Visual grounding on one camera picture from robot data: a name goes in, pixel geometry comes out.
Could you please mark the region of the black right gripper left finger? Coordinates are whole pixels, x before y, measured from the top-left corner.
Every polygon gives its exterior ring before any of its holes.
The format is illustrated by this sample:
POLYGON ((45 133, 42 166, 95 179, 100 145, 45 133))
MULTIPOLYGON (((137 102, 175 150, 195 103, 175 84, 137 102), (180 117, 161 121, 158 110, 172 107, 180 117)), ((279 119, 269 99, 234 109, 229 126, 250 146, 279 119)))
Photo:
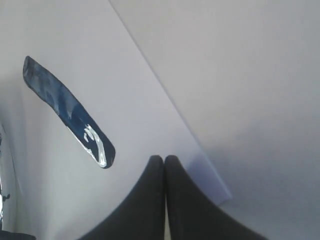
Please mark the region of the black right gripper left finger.
POLYGON ((165 238, 164 162, 152 155, 121 204, 82 240, 163 240, 165 238))

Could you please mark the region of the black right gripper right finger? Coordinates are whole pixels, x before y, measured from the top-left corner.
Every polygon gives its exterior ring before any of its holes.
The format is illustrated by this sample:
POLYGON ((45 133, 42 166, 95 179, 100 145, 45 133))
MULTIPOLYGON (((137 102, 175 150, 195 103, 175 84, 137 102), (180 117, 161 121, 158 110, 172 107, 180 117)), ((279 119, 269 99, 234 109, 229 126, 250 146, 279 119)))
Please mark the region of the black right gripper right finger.
POLYGON ((164 161, 166 204, 172 240, 265 240, 241 224, 197 187, 179 158, 164 161))

